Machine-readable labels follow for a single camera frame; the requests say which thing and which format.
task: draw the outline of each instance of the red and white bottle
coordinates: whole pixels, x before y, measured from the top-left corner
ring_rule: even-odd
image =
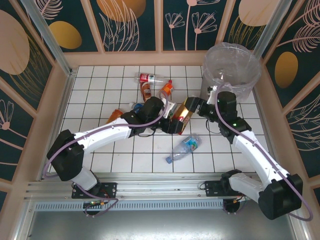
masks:
[[[135,75],[135,80],[140,84],[148,82],[149,84],[152,84],[152,85],[164,85],[166,82],[164,77],[161,77],[155,74],[142,73],[142,72],[138,72]]]

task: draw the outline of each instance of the black mounting bracket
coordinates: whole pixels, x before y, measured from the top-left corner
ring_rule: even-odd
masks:
[[[116,182],[102,182],[99,192],[96,194],[100,198],[114,199],[117,194],[117,183]],[[88,196],[83,191],[81,191],[76,184],[72,185],[72,199],[92,199],[93,197]]]
[[[220,180],[218,181],[205,181],[205,195],[207,197],[237,197],[243,194],[238,191],[228,190],[225,191]]]

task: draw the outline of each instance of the enclosure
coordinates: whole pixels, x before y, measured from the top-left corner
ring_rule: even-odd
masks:
[[[320,239],[319,16],[319,0],[1,1],[0,239]],[[237,112],[302,178],[312,221],[267,220],[253,201],[227,215],[223,197],[206,197],[200,185],[229,170],[259,177],[197,114],[182,135],[146,131],[84,157],[103,183],[117,183],[118,207],[99,219],[86,218],[71,182],[42,178],[61,131],[103,126],[115,109],[143,103],[136,73],[171,79],[179,105],[199,97],[204,56],[221,42],[259,57],[261,78]],[[202,145],[168,164],[190,134]],[[308,217],[303,205],[295,212]]]

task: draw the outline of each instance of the decorative wallpaper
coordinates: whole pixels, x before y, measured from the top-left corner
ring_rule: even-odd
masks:
[[[223,41],[253,50],[279,1],[236,0]]]
[[[211,48],[225,5],[225,0],[163,0],[163,50]]]
[[[314,188],[313,191],[316,199],[318,200],[318,204],[320,206],[320,187]]]
[[[0,179],[12,181],[33,120],[0,90]]]
[[[266,48],[265,48],[265,50],[264,50],[264,52],[262,54],[262,58],[264,58],[266,56],[266,54],[269,51],[271,45],[274,43],[274,40],[275,40],[276,36],[279,34],[281,28],[283,27],[284,23],[286,22],[287,18],[289,17],[289,15],[290,15],[292,9],[294,8],[294,6],[296,5],[297,1],[298,0],[292,0],[288,11],[286,12],[285,16],[283,17],[280,25],[278,26],[277,30],[275,31],[275,33],[274,33],[272,39],[270,40],[269,44],[266,46]]]
[[[7,196],[7,193],[5,191],[0,191],[0,213],[1,213],[2,207],[5,203],[6,196]]]
[[[64,53],[98,51],[80,0],[34,2]]]
[[[320,1],[306,0],[266,63],[284,107],[320,71]]]
[[[90,0],[106,52],[155,51],[154,0]]]
[[[286,119],[309,178],[320,175],[320,85]]]
[[[34,109],[52,65],[8,1],[0,2],[0,77]]]

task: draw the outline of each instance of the clear plastic bag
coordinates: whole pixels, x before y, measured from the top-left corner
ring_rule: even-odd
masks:
[[[244,101],[260,77],[260,62],[251,51],[239,44],[221,42],[205,54],[201,97],[208,87],[224,83],[222,91],[230,91],[237,101]]]

